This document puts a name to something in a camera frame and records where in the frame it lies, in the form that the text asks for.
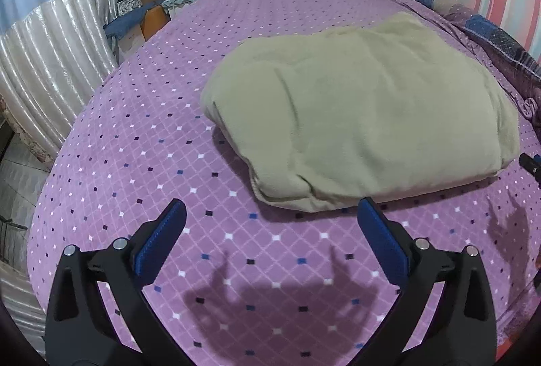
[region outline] tiled floor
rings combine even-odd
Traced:
[[[0,215],[30,228],[37,199],[48,175],[48,167],[36,159],[15,136],[0,163]],[[28,272],[27,236],[28,231],[10,227],[4,255],[10,265],[25,274]],[[0,238],[0,245],[3,245],[3,233]]]

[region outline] diamond pattern sheet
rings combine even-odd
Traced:
[[[61,149],[28,247],[41,305],[67,244],[104,248],[180,198],[186,229],[144,292],[196,364],[298,364],[301,357],[346,364],[397,295],[355,209],[304,214],[255,201],[247,167],[201,113],[199,95],[246,38],[372,26],[402,10],[391,0],[199,0],[186,7],[96,91]],[[523,118],[520,137],[523,151],[541,152]],[[501,315],[535,274],[540,201],[535,181],[514,162],[489,181],[382,209],[440,249],[478,246]],[[440,292],[438,285],[410,345],[426,331]],[[121,340],[135,347],[110,291],[102,293]]]

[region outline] white curtain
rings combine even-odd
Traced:
[[[45,356],[45,313],[28,277],[0,261],[0,300],[33,348]]]
[[[116,67],[103,26],[116,0],[0,0],[0,109],[42,161]]]

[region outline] silver curtain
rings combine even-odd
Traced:
[[[23,335],[44,356],[45,313],[26,276],[3,262],[0,262],[0,297]]]
[[[116,67],[103,32],[114,18],[116,0],[50,0],[0,36],[2,97],[43,161]]]

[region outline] folded blanket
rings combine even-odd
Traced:
[[[255,196],[306,212],[463,185],[519,153],[518,115],[498,82],[408,13],[247,40],[201,107],[248,164]]]
[[[489,55],[532,110],[523,115],[532,121],[541,138],[541,66],[507,32],[456,0],[416,0],[465,32]]]

